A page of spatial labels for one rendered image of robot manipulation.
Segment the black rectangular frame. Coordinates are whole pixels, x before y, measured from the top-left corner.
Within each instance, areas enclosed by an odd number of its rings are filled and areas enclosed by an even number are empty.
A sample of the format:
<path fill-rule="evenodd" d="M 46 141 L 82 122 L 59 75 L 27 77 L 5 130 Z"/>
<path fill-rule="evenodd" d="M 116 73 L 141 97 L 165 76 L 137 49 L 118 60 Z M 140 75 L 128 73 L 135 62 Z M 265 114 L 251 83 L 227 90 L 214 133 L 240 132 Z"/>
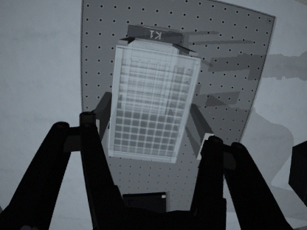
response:
<path fill-rule="evenodd" d="M 158 213 L 166 212 L 165 192 L 123 194 L 123 201 L 126 207 L 143 208 Z"/>

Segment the white well plate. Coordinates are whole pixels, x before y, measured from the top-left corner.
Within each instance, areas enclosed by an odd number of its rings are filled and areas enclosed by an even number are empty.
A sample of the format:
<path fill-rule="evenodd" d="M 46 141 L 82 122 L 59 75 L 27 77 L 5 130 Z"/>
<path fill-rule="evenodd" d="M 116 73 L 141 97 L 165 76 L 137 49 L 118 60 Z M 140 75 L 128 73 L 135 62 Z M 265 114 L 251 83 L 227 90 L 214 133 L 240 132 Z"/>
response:
<path fill-rule="evenodd" d="M 200 63 L 198 57 L 116 45 L 108 156 L 176 163 Z"/>
<path fill-rule="evenodd" d="M 148 43 L 144 41 L 133 41 L 128 46 L 141 47 L 144 49 L 152 49 L 152 50 L 170 52 L 170 53 L 175 53 L 175 54 L 177 54 L 177 50 L 178 50 L 177 48 L 173 46 L 167 46 L 167 45 L 162 45 L 162 44 L 157 44 L 157 43 Z"/>

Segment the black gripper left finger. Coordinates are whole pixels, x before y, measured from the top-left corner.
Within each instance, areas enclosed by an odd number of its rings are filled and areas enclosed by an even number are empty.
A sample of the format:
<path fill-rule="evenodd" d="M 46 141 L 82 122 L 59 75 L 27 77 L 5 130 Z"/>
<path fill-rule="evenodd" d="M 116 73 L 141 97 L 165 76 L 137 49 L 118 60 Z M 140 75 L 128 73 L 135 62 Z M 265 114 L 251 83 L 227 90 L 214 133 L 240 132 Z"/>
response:
<path fill-rule="evenodd" d="M 134 230 L 101 143 L 111 117 L 111 98 L 112 93 L 106 91 L 95 110 L 79 115 L 78 127 L 69 127 L 67 122 L 51 127 L 9 205 L 0 213 L 0 230 L 49 230 L 66 167 L 75 151 L 81 154 L 93 229 Z"/>

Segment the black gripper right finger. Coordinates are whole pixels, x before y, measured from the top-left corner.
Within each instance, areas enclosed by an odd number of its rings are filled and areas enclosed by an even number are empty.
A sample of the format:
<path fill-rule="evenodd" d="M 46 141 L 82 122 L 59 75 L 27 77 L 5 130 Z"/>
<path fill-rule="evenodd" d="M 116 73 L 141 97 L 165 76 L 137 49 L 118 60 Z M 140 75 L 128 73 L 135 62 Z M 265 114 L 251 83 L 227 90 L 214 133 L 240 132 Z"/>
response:
<path fill-rule="evenodd" d="M 201 160 L 190 211 L 193 230 L 226 230 L 224 177 L 241 230 L 294 230 L 244 145 L 215 136 L 196 104 L 185 126 L 196 159 Z"/>

